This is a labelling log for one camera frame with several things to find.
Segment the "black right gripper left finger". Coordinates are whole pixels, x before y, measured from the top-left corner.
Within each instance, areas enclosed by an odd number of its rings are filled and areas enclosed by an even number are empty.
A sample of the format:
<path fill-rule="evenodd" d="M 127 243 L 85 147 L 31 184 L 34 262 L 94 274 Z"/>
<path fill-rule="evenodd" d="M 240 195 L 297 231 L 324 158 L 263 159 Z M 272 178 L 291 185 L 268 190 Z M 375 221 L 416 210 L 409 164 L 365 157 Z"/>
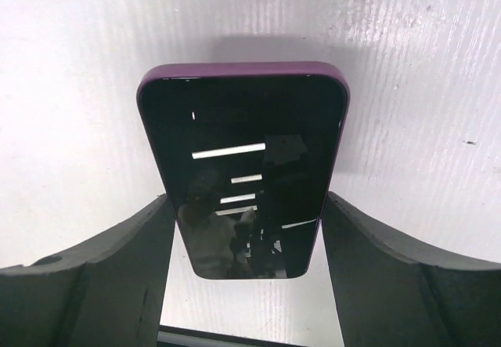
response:
<path fill-rule="evenodd" d="M 3 346 L 155 346 L 175 231 L 166 196 L 30 266 L 1 270 Z"/>

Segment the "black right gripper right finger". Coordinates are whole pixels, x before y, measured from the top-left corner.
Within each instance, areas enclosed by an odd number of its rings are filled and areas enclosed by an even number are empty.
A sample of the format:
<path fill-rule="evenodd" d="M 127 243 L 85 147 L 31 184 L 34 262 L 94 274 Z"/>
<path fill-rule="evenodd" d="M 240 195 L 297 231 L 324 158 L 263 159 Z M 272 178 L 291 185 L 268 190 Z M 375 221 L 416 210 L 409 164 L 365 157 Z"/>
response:
<path fill-rule="evenodd" d="M 417 240 L 335 193 L 322 230 L 346 346 L 499 345 L 499 263 Z"/>

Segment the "phone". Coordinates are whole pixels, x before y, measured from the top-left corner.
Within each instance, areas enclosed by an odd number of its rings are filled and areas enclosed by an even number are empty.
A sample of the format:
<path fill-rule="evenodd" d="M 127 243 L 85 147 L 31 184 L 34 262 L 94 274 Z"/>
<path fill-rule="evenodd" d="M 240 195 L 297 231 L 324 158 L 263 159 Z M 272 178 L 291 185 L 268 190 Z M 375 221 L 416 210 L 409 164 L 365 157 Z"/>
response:
<path fill-rule="evenodd" d="M 307 272 L 349 95 L 323 62 L 168 64 L 144 75 L 139 113 L 197 276 Z"/>

